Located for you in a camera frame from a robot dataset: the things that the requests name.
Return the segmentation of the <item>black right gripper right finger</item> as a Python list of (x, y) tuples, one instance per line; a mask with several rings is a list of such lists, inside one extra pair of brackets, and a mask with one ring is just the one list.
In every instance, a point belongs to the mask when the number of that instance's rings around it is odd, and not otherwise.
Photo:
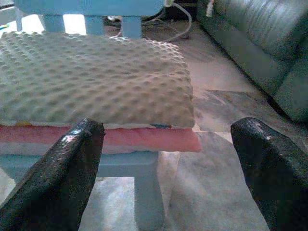
[(308, 229), (308, 155), (258, 119), (231, 125), (245, 183), (271, 231)]

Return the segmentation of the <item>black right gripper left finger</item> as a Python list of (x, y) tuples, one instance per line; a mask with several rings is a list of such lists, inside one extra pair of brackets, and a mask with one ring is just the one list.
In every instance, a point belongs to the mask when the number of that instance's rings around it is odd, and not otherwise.
[(3, 231), (76, 231), (92, 192), (104, 140), (85, 118), (39, 159), (0, 206)]

